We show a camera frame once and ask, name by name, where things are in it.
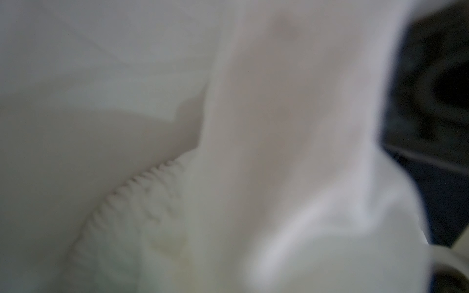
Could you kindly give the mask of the white shirt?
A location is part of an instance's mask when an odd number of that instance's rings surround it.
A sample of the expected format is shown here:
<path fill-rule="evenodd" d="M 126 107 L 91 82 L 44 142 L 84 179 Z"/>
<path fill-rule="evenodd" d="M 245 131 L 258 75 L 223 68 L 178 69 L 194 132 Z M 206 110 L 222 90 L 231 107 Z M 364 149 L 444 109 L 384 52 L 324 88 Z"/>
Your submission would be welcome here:
<path fill-rule="evenodd" d="M 445 2 L 2 1 L 1 291 L 467 291 L 381 144 Z"/>

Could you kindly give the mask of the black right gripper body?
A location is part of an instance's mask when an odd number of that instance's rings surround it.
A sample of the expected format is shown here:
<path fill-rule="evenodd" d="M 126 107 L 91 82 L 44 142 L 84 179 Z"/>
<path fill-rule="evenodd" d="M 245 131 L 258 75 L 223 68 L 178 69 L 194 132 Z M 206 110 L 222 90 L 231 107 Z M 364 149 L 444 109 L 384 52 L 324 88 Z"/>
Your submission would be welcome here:
<path fill-rule="evenodd" d="M 412 21 L 388 92 L 382 145 L 413 178 L 429 241 L 453 245 L 469 222 L 469 4 Z"/>

